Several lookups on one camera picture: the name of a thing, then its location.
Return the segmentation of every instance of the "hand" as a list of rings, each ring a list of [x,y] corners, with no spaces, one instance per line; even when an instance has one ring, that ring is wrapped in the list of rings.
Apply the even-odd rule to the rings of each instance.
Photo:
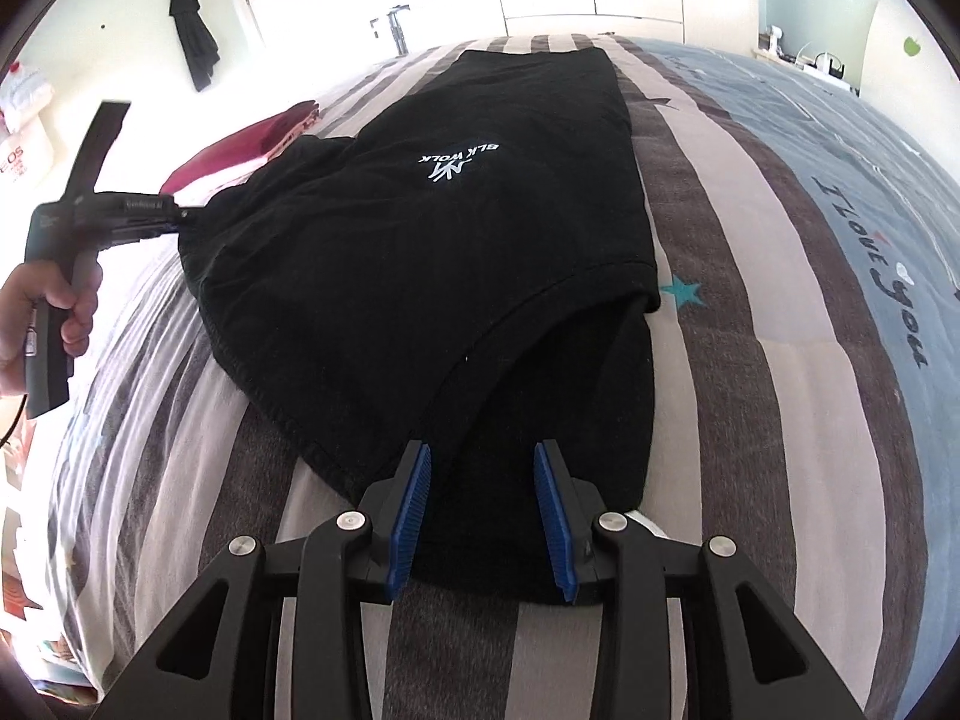
[[[0,288],[0,396],[22,395],[27,389],[23,344],[38,299],[46,298],[56,308],[72,309],[61,331],[64,350],[71,357],[86,353],[97,310],[97,290],[103,278],[104,271],[98,265],[89,284],[75,295],[52,262],[25,263],[13,269]]]

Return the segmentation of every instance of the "black cable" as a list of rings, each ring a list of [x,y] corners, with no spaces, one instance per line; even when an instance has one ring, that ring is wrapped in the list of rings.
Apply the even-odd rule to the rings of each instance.
[[[16,416],[13,418],[13,425],[10,426],[10,429],[3,436],[3,439],[0,439],[0,449],[3,448],[4,444],[10,440],[10,437],[13,435],[13,431],[16,430],[16,426],[20,423],[20,418],[23,416],[23,410],[27,407],[27,396],[23,396],[23,399],[20,401],[20,408],[16,411]]]

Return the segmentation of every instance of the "metal screw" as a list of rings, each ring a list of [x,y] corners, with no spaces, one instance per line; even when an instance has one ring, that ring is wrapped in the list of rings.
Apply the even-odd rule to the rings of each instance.
[[[623,531],[627,529],[627,518],[618,512],[604,512],[600,515],[600,527],[605,531]]]
[[[736,552],[736,543],[726,536],[714,536],[710,540],[710,552],[720,557],[732,557]]]
[[[358,531],[367,522],[361,512],[344,512],[337,517],[337,527],[342,531]]]
[[[234,555],[250,555],[256,549],[256,539],[253,536],[237,536],[230,542],[230,552]]]

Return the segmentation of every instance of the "red fabric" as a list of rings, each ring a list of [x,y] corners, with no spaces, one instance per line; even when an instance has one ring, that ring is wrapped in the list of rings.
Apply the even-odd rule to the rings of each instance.
[[[227,167],[242,165],[251,159],[270,154],[288,139],[291,132],[298,129],[303,132],[306,129],[305,123],[315,121],[316,117],[317,103],[306,100],[270,119],[263,119],[262,122],[227,135],[174,170],[160,187],[160,194],[174,194],[205,175],[212,175]]]

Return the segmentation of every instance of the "bed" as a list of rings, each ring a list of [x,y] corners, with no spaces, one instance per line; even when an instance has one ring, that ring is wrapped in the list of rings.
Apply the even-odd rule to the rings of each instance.
[[[664,297],[638,510],[680,541],[733,538],[867,717],[905,717],[960,634],[960,188],[916,143],[793,71],[613,35],[391,60],[321,97],[309,132],[355,134],[467,49],[591,46],[630,111]],[[346,505],[211,357],[176,243],[153,246],[56,461],[24,481],[35,580],[101,689],[231,538],[299,538]],[[376,717],[589,717],[598,608],[412,583],[364,632]],[[679,719],[678,608],[671,641]]]

